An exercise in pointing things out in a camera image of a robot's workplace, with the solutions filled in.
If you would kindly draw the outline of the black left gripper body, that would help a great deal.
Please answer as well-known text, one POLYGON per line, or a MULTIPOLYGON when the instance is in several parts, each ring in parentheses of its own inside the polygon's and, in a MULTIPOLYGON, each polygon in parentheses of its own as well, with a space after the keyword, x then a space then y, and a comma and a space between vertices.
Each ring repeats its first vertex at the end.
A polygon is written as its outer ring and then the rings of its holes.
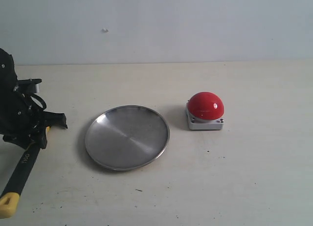
POLYGON ((18 91, 13 56, 0 50, 0 133, 16 136, 37 126, 45 101, 36 93, 18 91))

